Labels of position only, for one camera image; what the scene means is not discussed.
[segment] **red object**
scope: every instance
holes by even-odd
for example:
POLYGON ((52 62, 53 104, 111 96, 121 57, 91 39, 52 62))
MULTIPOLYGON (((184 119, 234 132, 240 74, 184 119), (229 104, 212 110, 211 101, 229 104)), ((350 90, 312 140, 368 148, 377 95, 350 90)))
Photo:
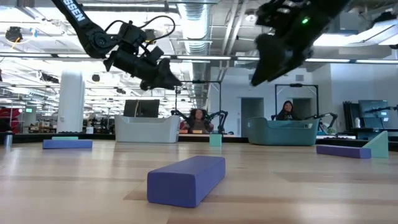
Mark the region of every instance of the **red object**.
POLYGON ((19 112, 18 108, 4 108, 0 110, 0 119, 4 120, 6 123, 10 122, 11 118, 11 131, 13 133, 19 133, 19 124, 21 123, 18 120, 18 116, 21 113, 19 112))

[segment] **black frame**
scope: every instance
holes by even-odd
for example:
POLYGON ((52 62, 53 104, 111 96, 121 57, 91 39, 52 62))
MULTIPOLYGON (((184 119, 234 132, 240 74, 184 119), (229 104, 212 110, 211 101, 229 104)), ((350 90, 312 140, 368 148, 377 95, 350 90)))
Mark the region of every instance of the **black frame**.
MULTIPOLYGON (((218 92, 218 100, 220 102, 218 111, 221 111, 221 82, 220 81, 201 81, 201 80, 198 81, 198 80, 194 80, 194 81, 181 81, 181 83, 192 83, 192 84, 217 83, 218 86, 220 87, 219 92, 218 92)), ((175 110, 177 110, 177 101, 178 101, 177 100, 177 97, 178 97, 177 90, 178 90, 178 87, 179 86, 175 87, 175 106, 174 106, 175 110)), ((221 117, 218 120, 218 124, 221 124, 221 117)))
POLYGON ((318 85, 307 85, 307 84, 275 84, 275 115, 278 114, 278 86, 289 86, 291 88, 301 87, 315 87, 316 99, 317 99, 317 116, 319 116, 319 86, 318 85))

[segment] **woman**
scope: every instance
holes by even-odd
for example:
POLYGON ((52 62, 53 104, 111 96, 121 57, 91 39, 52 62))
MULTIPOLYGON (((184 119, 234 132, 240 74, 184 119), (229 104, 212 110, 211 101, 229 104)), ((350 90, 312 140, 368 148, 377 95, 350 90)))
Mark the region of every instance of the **woman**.
POLYGON ((284 107, 279 112, 279 114, 276 116, 276 120, 277 121, 300 121, 300 118, 298 118, 296 115, 294 115, 293 103, 290 100, 287 100, 284 103, 284 107))
POLYGON ((206 111, 201 109, 192 109, 188 121, 184 121, 184 127, 189 133, 202 131, 203 134, 212 132, 214 125, 205 121, 206 111))

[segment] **computer monitor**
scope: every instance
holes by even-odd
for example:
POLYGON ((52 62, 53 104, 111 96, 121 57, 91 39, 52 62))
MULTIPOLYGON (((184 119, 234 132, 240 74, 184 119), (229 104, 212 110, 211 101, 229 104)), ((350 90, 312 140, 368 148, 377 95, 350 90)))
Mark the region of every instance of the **computer monitor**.
POLYGON ((387 100, 359 100, 358 103, 361 118, 388 118, 388 110, 374 111, 388 107, 387 100))
POLYGON ((123 116, 157 118, 160 100, 126 100, 123 116))

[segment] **doorway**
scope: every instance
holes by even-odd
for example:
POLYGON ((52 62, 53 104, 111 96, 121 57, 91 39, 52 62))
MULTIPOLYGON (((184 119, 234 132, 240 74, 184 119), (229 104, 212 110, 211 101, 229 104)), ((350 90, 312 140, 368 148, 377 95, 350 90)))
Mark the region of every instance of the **doorway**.
POLYGON ((300 119, 312 116, 311 98, 297 98, 293 99, 294 114, 300 119))
POLYGON ((241 99, 241 137, 247 137, 246 120, 249 118, 264 117, 263 98, 242 98, 241 99))

